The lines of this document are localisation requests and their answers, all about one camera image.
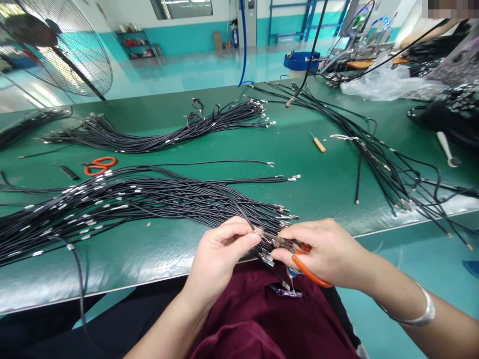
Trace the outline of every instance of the hand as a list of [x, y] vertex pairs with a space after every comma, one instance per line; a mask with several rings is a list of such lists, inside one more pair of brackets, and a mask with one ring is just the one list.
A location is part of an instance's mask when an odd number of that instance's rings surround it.
[[182, 292], [211, 306], [228, 285], [233, 268], [261, 241], [248, 222], [235, 216], [203, 235]]
[[[364, 291], [374, 278], [378, 257], [364, 249], [333, 219], [294, 224], [278, 236], [309, 244], [310, 253], [298, 259], [318, 278], [333, 285]], [[298, 269], [293, 255], [286, 249], [275, 249], [271, 256]]]

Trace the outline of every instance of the screwdriver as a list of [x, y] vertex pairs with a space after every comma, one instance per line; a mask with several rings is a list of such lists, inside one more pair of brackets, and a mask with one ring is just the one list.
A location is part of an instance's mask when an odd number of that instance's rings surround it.
[[314, 140], [314, 143], [316, 143], [316, 145], [318, 146], [319, 150], [321, 152], [326, 152], [326, 149], [324, 148], [324, 146], [321, 144], [321, 142], [313, 136], [313, 134], [311, 133], [311, 131], [309, 131], [309, 134], [311, 135], [311, 137], [313, 138]]

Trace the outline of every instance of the white tool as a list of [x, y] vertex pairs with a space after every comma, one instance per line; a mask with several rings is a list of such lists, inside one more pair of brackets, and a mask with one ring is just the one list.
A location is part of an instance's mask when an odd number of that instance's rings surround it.
[[441, 143], [441, 146], [443, 147], [444, 152], [446, 153], [446, 156], [448, 157], [448, 165], [453, 168], [459, 166], [462, 163], [461, 159], [459, 157], [453, 157], [453, 155], [451, 155], [448, 139], [446, 138], [446, 135], [444, 134], [444, 132], [439, 131], [437, 135], [438, 135], [439, 142]]

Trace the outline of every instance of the teal floor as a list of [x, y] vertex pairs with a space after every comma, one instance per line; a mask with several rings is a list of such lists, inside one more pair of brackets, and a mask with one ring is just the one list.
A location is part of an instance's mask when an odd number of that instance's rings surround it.
[[[335, 42], [336, 38], [321, 39], [316, 51], [325, 54]], [[284, 56], [292, 49], [311, 51], [311, 47], [311, 42], [293, 42], [248, 48], [244, 80], [278, 80], [281, 75], [289, 74], [289, 70], [283, 66]], [[109, 53], [109, 59], [113, 84], [105, 94], [107, 100], [234, 86], [239, 84], [243, 69], [243, 52], [240, 50], [120, 62]], [[99, 101], [97, 97], [63, 92], [23, 70], [15, 70], [7, 75], [47, 107]], [[35, 109], [33, 104], [39, 105], [0, 77], [0, 113]]]
[[[456, 238], [431, 235], [436, 228], [412, 226], [365, 239], [366, 248], [416, 279], [425, 288], [458, 309], [479, 319], [479, 279], [463, 266], [464, 260], [479, 260]], [[479, 240], [466, 236], [479, 249]], [[385, 315], [366, 295], [338, 288], [343, 304], [371, 359], [425, 358], [399, 325]]]

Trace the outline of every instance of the electric fan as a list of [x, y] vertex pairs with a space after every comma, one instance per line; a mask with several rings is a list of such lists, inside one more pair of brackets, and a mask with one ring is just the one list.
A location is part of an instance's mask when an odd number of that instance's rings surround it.
[[12, 54], [29, 57], [24, 70], [46, 83], [81, 96], [103, 95], [113, 72], [95, 31], [71, 0], [0, 0], [14, 9], [0, 26], [19, 46]]

